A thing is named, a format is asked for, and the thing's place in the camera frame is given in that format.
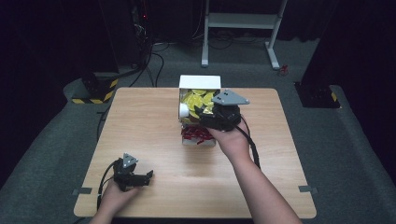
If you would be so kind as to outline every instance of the human hand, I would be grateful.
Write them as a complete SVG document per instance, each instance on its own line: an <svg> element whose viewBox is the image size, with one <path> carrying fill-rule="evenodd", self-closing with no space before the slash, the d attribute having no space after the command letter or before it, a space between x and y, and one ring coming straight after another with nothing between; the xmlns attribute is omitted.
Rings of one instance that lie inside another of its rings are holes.
<svg viewBox="0 0 396 224"><path fill-rule="evenodd" d="M128 191L122 191L119 185L111 178L108 181L98 212L105 213L107 216L116 215L138 192L140 188L135 187Z"/></svg>
<svg viewBox="0 0 396 224"><path fill-rule="evenodd" d="M245 121L238 124L245 133L248 133L248 126ZM249 154L249 144L246 137L237 129L233 129L229 132L221 132L214 129L209 129L209 132L219 143L219 146L223 153L227 156L231 163L236 160L251 160Z"/></svg>

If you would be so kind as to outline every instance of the red object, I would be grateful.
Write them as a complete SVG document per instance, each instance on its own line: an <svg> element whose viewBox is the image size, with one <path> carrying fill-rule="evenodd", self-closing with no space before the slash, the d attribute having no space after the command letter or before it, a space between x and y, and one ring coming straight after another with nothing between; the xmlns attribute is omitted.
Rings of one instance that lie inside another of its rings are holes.
<svg viewBox="0 0 396 224"><path fill-rule="evenodd" d="M197 145L200 145L204 141L214 139L212 134L210 134L210 132L206 128L200 125L193 125L193 126L189 125L185 127L184 129L181 130L181 135L183 136L184 139L189 139L189 140L191 140L192 138L198 139Z"/></svg>
<svg viewBox="0 0 396 224"><path fill-rule="evenodd" d="M289 68L287 64L283 64L279 69L279 75L281 77L286 76L289 73Z"/></svg>

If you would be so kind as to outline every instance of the yellow snack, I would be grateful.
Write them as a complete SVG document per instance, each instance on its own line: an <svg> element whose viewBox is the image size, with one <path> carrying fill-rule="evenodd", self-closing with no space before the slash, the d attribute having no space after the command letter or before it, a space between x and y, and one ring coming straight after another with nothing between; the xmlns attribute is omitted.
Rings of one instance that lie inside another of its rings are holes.
<svg viewBox="0 0 396 224"><path fill-rule="evenodd" d="M193 124L193 122L189 118L181 118L180 120L182 123L185 124Z"/></svg>
<svg viewBox="0 0 396 224"><path fill-rule="evenodd" d="M192 96L189 97L186 104L189 107L189 110L194 111L195 106L201 108L204 103L203 103L203 98L200 95L193 94Z"/></svg>
<svg viewBox="0 0 396 224"><path fill-rule="evenodd" d="M205 107L203 113L204 113L204 114L213 114L212 109L213 109L213 106L209 105L209 106Z"/></svg>
<svg viewBox="0 0 396 224"><path fill-rule="evenodd" d="M213 93L214 93L214 92L208 92L208 93L204 96L204 105L211 105L211 106L214 105L214 103L212 102Z"/></svg>
<svg viewBox="0 0 396 224"><path fill-rule="evenodd" d="M189 98L193 95L192 91L188 91L183 98L181 98L181 103L187 103Z"/></svg>
<svg viewBox="0 0 396 224"><path fill-rule="evenodd" d="M195 113L195 111L190 110L190 115L193 116L196 119L199 118L199 116Z"/></svg>
<svg viewBox="0 0 396 224"><path fill-rule="evenodd" d="M204 95L206 93L206 90L192 90L197 95Z"/></svg>

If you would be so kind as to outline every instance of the white box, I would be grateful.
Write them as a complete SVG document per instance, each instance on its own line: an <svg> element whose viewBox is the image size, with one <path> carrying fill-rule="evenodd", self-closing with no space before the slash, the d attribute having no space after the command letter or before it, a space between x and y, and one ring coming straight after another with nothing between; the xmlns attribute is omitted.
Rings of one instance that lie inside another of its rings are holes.
<svg viewBox="0 0 396 224"><path fill-rule="evenodd" d="M178 120L181 123L181 138L183 145L205 145L214 146L216 140L210 135L205 127L199 125L198 119L194 120L192 116L188 119L182 118L181 103L184 96L192 90L203 91L220 91L221 81L219 76L195 76L181 75L179 82L179 115Z"/></svg>

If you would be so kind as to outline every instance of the metal leg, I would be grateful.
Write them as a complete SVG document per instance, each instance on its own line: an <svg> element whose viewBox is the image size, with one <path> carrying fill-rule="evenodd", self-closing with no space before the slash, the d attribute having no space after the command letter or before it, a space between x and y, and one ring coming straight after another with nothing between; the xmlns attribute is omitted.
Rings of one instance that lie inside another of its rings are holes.
<svg viewBox="0 0 396 224"><path fill-rule="evenodd" d="M209 47L208 47L208 33L209 33L209 0L206 0L206 9L205 9L205 33L204 33L204 44L202 46L202 67L209 66Z"/></svg>
<svg viewBox="0 0 396 224"><path fill-rule="evenodd" d="M279 31L280 23L282 22L283 12L285 11L285 7L286 7L287 3L288 3L288 0L282 1L280 10L277 14L277 19L275 22L274 30L271 34L271 40L270 40L270 42L265 42L265 48L267 49L268 55L270 57L271 65L274 70L279 70L279 68L280 68L279 63L277 62L277 58L275 56L275 52L274 52L274 43L276 40L277 32Z"/></svg>

